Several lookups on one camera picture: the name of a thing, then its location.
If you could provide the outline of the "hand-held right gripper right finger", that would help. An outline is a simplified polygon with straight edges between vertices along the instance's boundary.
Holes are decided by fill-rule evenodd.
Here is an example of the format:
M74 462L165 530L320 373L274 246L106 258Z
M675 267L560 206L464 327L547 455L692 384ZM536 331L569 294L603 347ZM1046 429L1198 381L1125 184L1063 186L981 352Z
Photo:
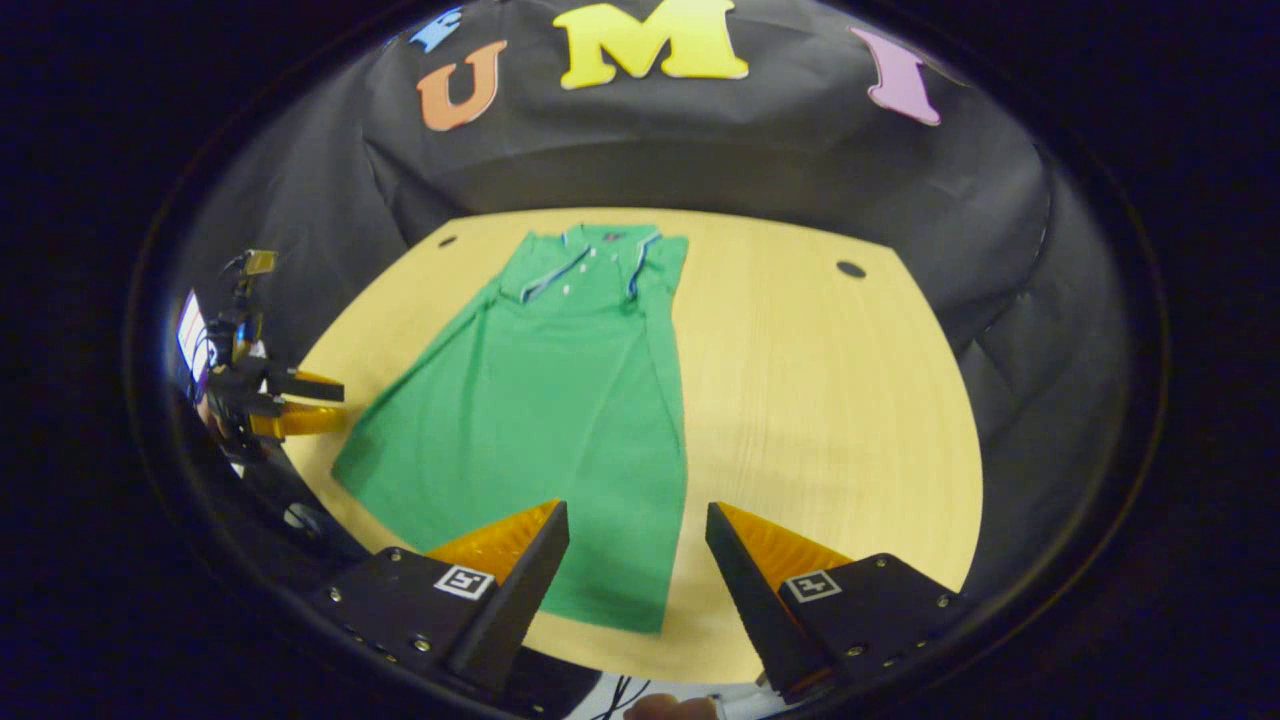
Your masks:
M787 701L904 667L966 615L965 594L892 553L850 559L730 503L708 505L705 542Z

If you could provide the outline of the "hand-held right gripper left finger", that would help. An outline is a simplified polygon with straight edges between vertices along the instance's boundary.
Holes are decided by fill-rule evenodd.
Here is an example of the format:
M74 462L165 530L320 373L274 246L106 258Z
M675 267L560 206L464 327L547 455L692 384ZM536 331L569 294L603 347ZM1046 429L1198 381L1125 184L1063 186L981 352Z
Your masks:
M568 546L568 505L550 500L426 553L388 546L310 606L385 662L499 696Z

